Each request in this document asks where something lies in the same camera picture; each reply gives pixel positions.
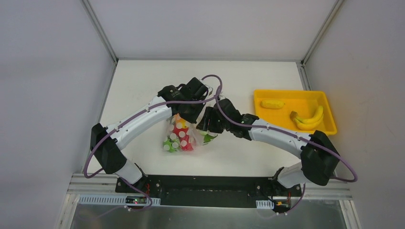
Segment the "yellow fake corn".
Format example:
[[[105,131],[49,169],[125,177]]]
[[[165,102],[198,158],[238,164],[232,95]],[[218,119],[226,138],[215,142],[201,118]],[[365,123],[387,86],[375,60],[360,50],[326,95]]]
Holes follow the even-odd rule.
[[[260,105],[266,109],[281,109],[284,107],[285,103],[281,100],[262,100]]]

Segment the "yellow fake banana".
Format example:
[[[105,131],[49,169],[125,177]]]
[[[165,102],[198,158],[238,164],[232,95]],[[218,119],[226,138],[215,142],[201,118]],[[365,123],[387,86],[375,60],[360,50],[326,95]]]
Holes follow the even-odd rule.
[[[310,131],[315,129],[321,124],[324,118],[323,106],[318,106],[311,118],[303,118],[298,115],[297,112],[292,111],[290,113],[290,119],[295,123],[298,129],[304,131]]]

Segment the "white fake radish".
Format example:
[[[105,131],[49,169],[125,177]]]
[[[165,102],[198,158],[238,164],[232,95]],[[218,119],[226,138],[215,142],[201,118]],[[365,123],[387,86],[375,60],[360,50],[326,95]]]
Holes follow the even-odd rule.
[[[200,135],[202,136],[202,144],[208,144],[209,142],[213,141],[218,134],[217,133],[213,133],[210,131],[199,131]]]

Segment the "clear zip top bag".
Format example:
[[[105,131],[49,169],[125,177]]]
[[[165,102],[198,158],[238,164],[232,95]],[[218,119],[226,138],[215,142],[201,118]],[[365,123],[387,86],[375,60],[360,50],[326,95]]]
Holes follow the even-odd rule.
[[[166,132],[162,140],[162,149],[169,153],[191,152],[213,141],[218,134],[196,128],[178,114],[165,121]]]

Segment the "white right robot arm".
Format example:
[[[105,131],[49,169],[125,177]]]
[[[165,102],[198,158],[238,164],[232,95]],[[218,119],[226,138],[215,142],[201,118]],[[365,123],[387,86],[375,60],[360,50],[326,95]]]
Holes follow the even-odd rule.
[[[272,177],[271,189],[279,196],[301,183],[327,185],[339,163],[336,148],[322,131],[300,134],[277,127],[256,115],[241,114],[229,99],[206,107],[196,128],[216,134],[227,131],[238,138],[275,146],[300,159],[292,166],[281,167]]]

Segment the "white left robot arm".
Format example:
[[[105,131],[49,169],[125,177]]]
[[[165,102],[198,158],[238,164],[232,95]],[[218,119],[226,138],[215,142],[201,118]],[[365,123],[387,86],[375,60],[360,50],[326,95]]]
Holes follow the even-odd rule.
[[[209,88],[197,78],[187,84],[163,87],[141,109],[123,120],[106,127],[100,123],[91,129],[90,149],[106,174],[115,174],[127,181],[134,193],[145,189],[146,180],[142,170],[122,150],[137,136],[155,124],[179,114],[194,124],[201,113]]]

